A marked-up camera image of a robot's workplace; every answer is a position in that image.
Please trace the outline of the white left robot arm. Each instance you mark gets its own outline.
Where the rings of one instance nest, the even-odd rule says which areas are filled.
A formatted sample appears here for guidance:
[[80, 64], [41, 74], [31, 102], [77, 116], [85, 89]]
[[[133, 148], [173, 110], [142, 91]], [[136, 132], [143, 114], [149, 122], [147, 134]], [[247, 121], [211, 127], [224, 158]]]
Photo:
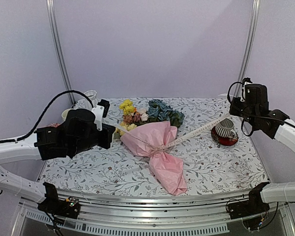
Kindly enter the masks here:
[[0, 190], [39, 204], [43, 202], [52, 213], [60, 213], [63, 202], [58, 199], [56, 188], [26, 179], [28, 171], [24, 167], [16, 170], [16, 166], [31, 161], [73, 158], [95, 146], [109, 149], [115, 128], [103, 123], [107, 112], [99, 105], [91, 110], [70, 110], [57, 127], [38, 128], [24, 137], [0, 140]]

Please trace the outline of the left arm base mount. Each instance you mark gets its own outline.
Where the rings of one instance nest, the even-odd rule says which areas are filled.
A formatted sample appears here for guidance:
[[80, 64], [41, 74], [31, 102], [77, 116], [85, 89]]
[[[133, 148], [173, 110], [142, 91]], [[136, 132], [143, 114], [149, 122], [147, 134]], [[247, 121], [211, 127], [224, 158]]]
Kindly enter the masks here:
[[62, 216], [71, 219], [77, 219], [80, 213], [81, 205], [79, 199], [68, 197], [65, 200], [59, 199], [56, 187], [50, 183], [43, 183], [46, 193], [43, 202], [38, 204], [38, 210], [51, 215]]

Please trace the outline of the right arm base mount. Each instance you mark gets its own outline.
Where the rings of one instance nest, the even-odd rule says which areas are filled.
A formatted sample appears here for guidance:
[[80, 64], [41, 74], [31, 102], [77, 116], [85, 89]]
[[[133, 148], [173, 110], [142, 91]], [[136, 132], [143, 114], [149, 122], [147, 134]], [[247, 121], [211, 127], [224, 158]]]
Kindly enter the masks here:
[[270, 210], [269, 204], [261, 199], [262, 189], [270, 182], [262, 182], [249, 191], [248, 199], [240, 201], [231, 199], [226, 203], [226, 212], [231, 219], [243, 218]]

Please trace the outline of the pink flower bouquet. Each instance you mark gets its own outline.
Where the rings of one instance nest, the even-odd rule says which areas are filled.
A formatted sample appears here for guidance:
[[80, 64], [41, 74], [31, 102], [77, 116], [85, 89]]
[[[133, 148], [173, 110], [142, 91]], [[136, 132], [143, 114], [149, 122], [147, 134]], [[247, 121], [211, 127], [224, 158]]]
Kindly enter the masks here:
[[120, 104], [123, 121], [115, 125], [123, 144], [134, 156], [147, 157], [149, 169], [165, 190], [174, 196], [187, 191], [183, 161], [166, 152], [176, 140], [184, 114], [159, 99], [148, 102], [148, 110], [135, 110], [131, 100]]

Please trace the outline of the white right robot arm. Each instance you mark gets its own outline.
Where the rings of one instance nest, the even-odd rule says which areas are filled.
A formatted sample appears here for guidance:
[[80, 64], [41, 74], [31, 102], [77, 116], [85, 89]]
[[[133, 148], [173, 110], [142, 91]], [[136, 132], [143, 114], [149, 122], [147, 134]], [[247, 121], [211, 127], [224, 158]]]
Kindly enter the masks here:
[[244, 210], [255, 214], [264, 203], [295, 203], [295, 122], [283, 111], [269, 107], [266, 86], [248, 78], [236, 85], [239, 92], [228, 98], [230, 114], [250, 127], [249, 136], [257, 131], [264, 133], [253, 142], [270, 175], [270, 183], [250, 191]]

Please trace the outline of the cream printed ribbon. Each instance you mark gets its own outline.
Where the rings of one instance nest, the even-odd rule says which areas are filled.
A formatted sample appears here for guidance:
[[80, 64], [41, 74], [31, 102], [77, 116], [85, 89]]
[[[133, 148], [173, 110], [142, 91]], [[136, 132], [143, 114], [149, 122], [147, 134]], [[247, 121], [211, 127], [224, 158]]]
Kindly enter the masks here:
[[182, 142], [186, 141], [187, 139], [191, 139], [191, 138], [194, 138], [194, 137], [197, 137], [199, 136], [201, 133], [205, 132], [206, 130], [209, 130], [209, 129], [212, 129], [215, 125], [217, 125], [219, 122], [223, 121], [224, 119], [228, 118], [230, 116], [229, 113], [226, 113], [225, 115], [219, 117], [218, 119], [214, 120], [214, 121], [211, 121], [209, 123], [206, 123], [205, 125], [189, 132], [189, 133], [186, 133], [185, 135], [183, 136], [180, 136], [178, 137], [177, 139], [175, 139], [174, 141], [166, 144], [166, 145], [161, 145], [161, 146], [154, 146], [152, 144], [150, 144], [149, 142], [147, 141], [144, 141], [142, 140], [141, 138], [135, 136], [134, 134], [132, 134], [130, 131], [127, 131], [125, 128], [123, 128], [121, 125], [115, 123], [115, 124], [112, 124], [113, 127], [129, 134], [131, 137], [133, 137], [134, 139], [138, 140], [139, 142], [142, 142], [144, 143], [145, 145], [148, 145], [150, 146], [151, 148], [153, 148], [154, 151], [157, 151], [157, 150], [165, 150], [165, 149], [168, 149], [168, 148], [171, 148], [175, 145], [178, 145], [178, 144], [181, 144]]

